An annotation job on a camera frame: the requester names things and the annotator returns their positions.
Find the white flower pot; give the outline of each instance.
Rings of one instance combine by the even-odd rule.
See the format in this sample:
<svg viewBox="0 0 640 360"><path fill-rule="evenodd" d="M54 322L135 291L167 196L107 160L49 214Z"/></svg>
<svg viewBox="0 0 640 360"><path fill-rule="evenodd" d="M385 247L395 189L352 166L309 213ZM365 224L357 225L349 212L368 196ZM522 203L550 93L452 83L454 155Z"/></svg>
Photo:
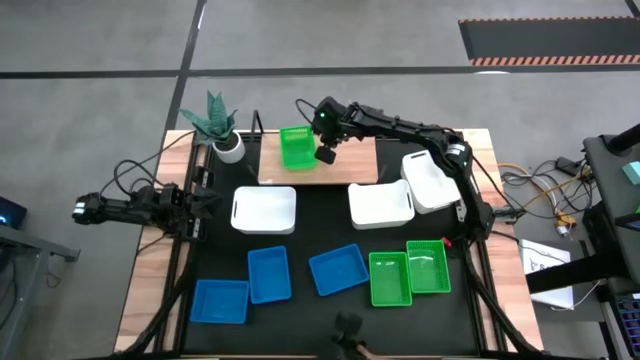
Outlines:
<svg viewBox="0 0 640 360"><path fill-rule="evenodd" d="M218 148L218 146L216 146L216 143L212 144L213 149L216 151L216 154L218 154L220 160L222 160L222 162L225 164L237 163L242 159L242 157L244 157L244 143L242 142L240 134L234 131L232 136L237 137L238 143L231 150L221 150Z"/></svg>

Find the gray floor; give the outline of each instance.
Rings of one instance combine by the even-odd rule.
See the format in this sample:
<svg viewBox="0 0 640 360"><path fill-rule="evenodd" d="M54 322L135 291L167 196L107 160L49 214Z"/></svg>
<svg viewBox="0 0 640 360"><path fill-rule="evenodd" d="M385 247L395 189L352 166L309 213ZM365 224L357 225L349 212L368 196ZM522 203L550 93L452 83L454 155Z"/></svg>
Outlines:
<svg viewBox="0 0 640 360"><path fill-rule="evenodd" d="M192 68L465 66L457 20L629 15L623 0L209 0ZM0 0L0 71L177 69L195 0ZM181 106L203 113L206 90L260 110L265 126L301 124L298 97L326 95L410 120L486 127L499 161L525 166L581 158L581 140L637 123L640 73L344 76L189 79ZM174 79L0 80L0 195L29 208L26 229L82 248L57 289L42 286L23 359L108 354L140 232L73 224L78 195L98 190L123 158L161 143ZM189 128L178 120L178 128ZM517 199L533 190L508 189ZM548 214L543 202L533 208ZM520 237L569 241L549 221L523 218ZM574 239L583 239L580 227ZM605 355L593 322L540 323L554 354Z"/></svg>

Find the white bin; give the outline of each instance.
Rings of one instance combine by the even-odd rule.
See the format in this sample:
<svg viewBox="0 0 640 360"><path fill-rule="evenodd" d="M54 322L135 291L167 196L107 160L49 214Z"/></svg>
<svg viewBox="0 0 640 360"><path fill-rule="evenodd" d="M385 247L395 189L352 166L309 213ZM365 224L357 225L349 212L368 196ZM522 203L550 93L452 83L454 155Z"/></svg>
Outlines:
<svg viewBox="0 0 640 360"><path fill-rule="evenodd" d="M409 182L413 204L420 214L443 209L460 200L456 182L433 162L427 150L403 157L400 173Z"/></svg>
<svg viewBox="0 0 640 360"><path fill-rule="evenodd" d="M296 191L290 186L241 186L231 207L231 226L254 235L291 234L296 223Z"/></svg>
<svg viewBox="0 0 640 360"><path fill-rule="evenodd" d="M413 219L409 183L398 180L382 185L349 185L351 222L358 230L394 227Z"/></svg>

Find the green basket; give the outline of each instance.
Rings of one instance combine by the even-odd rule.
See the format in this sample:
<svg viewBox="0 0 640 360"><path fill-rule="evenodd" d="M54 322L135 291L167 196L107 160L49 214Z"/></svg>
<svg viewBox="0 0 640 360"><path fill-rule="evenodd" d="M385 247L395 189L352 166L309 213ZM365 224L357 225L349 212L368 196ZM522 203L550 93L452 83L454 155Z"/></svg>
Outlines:
<svg viewBox="0 0 640 360"><path fill-rule="evenodd" d="M447 254L441 240L407 241L411 291L416 294L451 292Z"/></svg>
<svg viewBox="0 0 640 360"><path fill-rule="evenodd" d="M311 169L316 166L316 144L310 126L280 129L282 165L289 171Z"/></svg>
<svg viewBox="0 0 640 360"><path fill-rule="evenodd" d="M373 306L411 306L408 262L403 252L369 253Z"/></svg>

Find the blue plastic tray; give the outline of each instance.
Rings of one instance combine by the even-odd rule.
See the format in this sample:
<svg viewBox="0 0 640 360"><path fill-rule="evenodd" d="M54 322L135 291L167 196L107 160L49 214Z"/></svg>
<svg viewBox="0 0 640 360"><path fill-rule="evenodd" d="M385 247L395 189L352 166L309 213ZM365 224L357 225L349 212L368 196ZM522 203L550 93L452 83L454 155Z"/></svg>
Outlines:
<svg viewBox="0 0 640 360"><path fill-rule="evenodd" d="M287 249L284 246L251 250L248 258L251 303L262 304L291 298Z"/></svg>
<svg viewBox="0 0 640 360"><path fill-rule="evenodd" d="M369 280L358 245L351 244L309 259L318 295L326 296Z"/></svg>
<svg viewBox="0 0 640 360"><path fill-rule="evenodd" d="M249 283L235 280L199 280L191 307L191 321L244 324Z"/></svg>

